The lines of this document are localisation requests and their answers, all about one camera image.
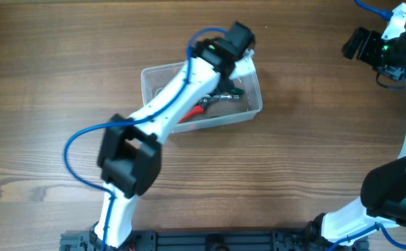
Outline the clear plastic container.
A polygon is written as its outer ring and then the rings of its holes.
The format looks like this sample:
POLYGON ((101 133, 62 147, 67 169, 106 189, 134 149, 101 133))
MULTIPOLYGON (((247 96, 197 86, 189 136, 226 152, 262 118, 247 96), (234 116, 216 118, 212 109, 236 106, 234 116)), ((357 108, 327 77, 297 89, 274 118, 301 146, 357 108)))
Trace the clear plastic container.
MULTIPOLYGON (((141 72, 143 103, 148 104, 180 71, 183 62, 146 68, 141 72)), ((232 79, 235 87, 243 89, 239 100, 220 100, 200 115, 179 123, 173 133, 200 130, 251 120, 263 108, 260 85, 256 72, 232 79)))

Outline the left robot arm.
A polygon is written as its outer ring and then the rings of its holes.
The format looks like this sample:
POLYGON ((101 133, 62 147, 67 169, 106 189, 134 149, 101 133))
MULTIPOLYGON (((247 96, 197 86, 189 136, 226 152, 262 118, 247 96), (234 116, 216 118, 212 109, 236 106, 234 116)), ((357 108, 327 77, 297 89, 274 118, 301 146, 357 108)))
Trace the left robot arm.
POLYGON ((120 248, 131 234, 136 201, 159 176, 162 146, 175 126, 204 99, 243 95, 233 79, 251 65, 255 41, 251 29, 239 22, 229 30, 198 31, 184 66, 157 96, 129 117, 115 114, 102 126, 97 165, 106 195, 93 230, 101 250, 120 248))

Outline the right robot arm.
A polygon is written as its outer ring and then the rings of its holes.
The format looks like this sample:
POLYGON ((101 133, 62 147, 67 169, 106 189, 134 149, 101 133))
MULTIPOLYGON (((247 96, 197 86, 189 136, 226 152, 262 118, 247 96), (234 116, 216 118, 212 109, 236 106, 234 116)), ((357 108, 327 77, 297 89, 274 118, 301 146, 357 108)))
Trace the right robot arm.
MULTIPOLYGON (((397 90, 406 89, 406 4, 391 12, 362 8, 382 17, 387 27, 384 33, 359 27, 344 44, 343 56, 357 58, 372 66, 377 76, 397 81, 397 90)), ((390 244, 406 250, 406 244, 387 231, 395 227, 406 227, 406 132, 398 158, 371 170, 357 199, 310 221, 302 245, 305 250, 351 250, 363 237, 381 231, 390 244)))

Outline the silver ratchet wrench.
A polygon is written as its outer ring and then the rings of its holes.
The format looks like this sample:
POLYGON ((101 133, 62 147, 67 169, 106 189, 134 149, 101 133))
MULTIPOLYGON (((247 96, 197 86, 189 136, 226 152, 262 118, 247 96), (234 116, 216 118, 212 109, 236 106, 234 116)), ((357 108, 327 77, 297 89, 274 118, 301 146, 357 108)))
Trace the silver ratchet wrench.
POLYGON ((240 95, 236 95, 236 94, 217 94, 217 95, 213 95, 213 96, 209 96, 209 98, 214 99, 214 100, 239 100, 240 99, 240 95))

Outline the green handled screwdriver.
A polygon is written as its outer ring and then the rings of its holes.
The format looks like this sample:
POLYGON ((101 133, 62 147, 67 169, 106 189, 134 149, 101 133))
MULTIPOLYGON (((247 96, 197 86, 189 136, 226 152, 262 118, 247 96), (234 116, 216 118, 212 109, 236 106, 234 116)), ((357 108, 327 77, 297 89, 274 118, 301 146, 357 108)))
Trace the green handled screwdriver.
POLYGON ((230 91, 232 95, 242 96, 244 95, 244 90, 240 88, 234 88, 230 91))

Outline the red handled cutters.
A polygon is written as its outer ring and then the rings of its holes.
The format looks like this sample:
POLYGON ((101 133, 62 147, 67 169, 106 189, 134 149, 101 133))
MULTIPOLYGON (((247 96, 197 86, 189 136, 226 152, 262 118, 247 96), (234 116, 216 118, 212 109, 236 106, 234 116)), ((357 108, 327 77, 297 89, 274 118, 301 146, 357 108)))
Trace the red handled cutters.
POLYGON ((194 107, 189 112, 187 112, 181 118, 179 123, 187 122, 188 120, 192 119, 193 117, 203 114, 210 105, 217 102, 218 100, 219 100, 218 98, 202 98, 194 105, 194 107))

